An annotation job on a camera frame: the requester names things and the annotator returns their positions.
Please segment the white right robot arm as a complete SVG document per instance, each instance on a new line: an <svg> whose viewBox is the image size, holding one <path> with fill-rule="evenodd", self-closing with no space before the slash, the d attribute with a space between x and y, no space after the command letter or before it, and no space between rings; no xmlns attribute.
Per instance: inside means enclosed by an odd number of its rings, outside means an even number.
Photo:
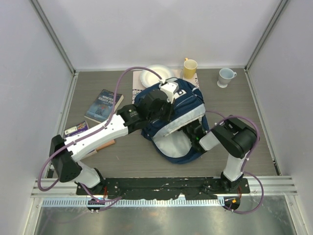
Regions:
<svg viewBox="0 0 313 235"><path fill-rule="evenodd" d="M249 155L260 140L260 133L253 122L243 122L246 118L228 116L206 131L198 120L180 130L190 139L192 147L205 153L217 145L228 152L227 162L220 178L206 183L205 191L233 193L240 186L244 176L244 167Z"/></svg>

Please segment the Nineteen Eighty-Four book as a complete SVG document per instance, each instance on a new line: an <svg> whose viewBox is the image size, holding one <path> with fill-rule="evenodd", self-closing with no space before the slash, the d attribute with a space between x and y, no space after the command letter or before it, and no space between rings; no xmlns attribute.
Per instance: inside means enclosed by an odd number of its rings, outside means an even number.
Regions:
<svg viewBox="0 0 313 235"><path fill-rule="evenodd" d="M106 121L109 118L111 111L114 110L115 112L124 99L124 95L116 94L115 107L113 109L113 96L114 92L103 89L86 111L84 117L97 123Z"/></svg>

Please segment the blue student backpack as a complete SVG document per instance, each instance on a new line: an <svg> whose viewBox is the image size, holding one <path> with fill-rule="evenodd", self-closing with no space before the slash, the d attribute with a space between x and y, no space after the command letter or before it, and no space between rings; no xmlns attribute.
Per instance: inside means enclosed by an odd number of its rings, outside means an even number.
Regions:
<svg viewBox="0 0 313 235"><path fill-rule="evenodd" d="M173 164L186 164L199 158L198 152L179 128L198 120L205 131L209 130L205 117L203 95L198 87L180 78L169 78L168 82L178 84L178 92L183 94L175 99L174 114L170 122L155 120L142 129L142 136L152 142L157 152Z"/></svg>

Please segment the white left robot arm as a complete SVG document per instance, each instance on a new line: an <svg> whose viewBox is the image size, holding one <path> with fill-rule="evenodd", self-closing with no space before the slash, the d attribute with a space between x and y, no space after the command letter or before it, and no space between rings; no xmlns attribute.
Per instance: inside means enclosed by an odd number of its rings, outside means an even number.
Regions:
<svg viewBox="0 0 313 235"><path fill-rule="evenodd" d="M92 150L113 139L144 129L154 120L168 121L174 112L173 92L153 90L144 95L138 104L125 105L105 122L68 139L56 135L51 140L50 159L58 181L75 180L85 185L93 195L104 189L101 175L96 169L80 163Z"/></svg>

